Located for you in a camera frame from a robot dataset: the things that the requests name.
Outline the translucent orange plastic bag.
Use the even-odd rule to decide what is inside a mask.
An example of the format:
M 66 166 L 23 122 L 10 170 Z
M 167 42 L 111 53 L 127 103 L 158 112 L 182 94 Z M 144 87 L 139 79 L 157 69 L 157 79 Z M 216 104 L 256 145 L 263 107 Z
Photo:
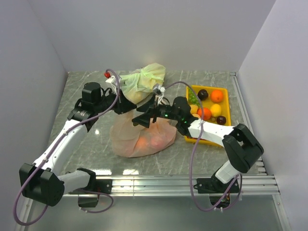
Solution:
M 164 150 L 175 141 L 177 129 L 167 119 L 158 118 L 149 128 L 134 126 L 134 112 L 116 115 L 110 128 L 114 154 L 135 158 L 152 155 Z

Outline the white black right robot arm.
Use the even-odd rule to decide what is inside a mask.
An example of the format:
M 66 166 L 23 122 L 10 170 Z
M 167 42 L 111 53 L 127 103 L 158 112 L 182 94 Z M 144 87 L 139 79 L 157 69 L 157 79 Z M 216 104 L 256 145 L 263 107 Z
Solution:
M 200 138 L 224 147 L 228 161 L 223 164 L 207 183 L 210 193 L 220 193 L 238 174 L 247 173 L 251 166 L 263 155 L 264 148 L 244 124 L 224 126 L 205 122 L 194 117 L 185 97 L 176 97 L 172 105 L 158 104 L 151 98 L 137 110 L 141 115 L 133 118 L 134 125 L 148 128 L 157 118 L 176 121 L 178 132 L 190 138 Z

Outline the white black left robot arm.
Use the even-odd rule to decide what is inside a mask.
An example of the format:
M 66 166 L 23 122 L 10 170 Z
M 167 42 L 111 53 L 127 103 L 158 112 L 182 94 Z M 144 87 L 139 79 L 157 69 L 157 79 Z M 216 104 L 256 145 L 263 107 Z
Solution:
M 64 194 L 79 189 L 85 193 L 96 190 L 96 174 L 92 170 L 78 168 L 62 176 L 59 172 L 99 117 L 110 110 L 120 115 L 136 108 L 135 104 L 125 98 L 116 78 L 107 80 L 106 84 L 108 88 L 104 90 L 97 82 L 86 83 L 81 98 L 75 103 L 56 139 L 32 164 L 21 166 L 20 195 L 55 206 Z

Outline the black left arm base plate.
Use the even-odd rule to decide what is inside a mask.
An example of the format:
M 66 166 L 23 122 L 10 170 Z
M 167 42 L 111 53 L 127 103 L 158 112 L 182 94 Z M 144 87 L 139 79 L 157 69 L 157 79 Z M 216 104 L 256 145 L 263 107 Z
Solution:
M 78 193 L 105 193 L 111 194 L 112 191 L 113 180 L 112 179 L 98 179 L 95 181 L 94 185 L 86 188 L 76 189 L 69 194 L 78 194 Z

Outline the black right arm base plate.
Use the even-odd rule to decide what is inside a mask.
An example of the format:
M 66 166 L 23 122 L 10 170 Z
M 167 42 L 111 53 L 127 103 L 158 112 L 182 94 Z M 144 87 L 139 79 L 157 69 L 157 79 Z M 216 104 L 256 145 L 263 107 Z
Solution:
M 224 193 L 232 180 L 226 184 L 216 178 L 197 178 L 196 184 L 193 186 L 199 194 L 202 193 Z

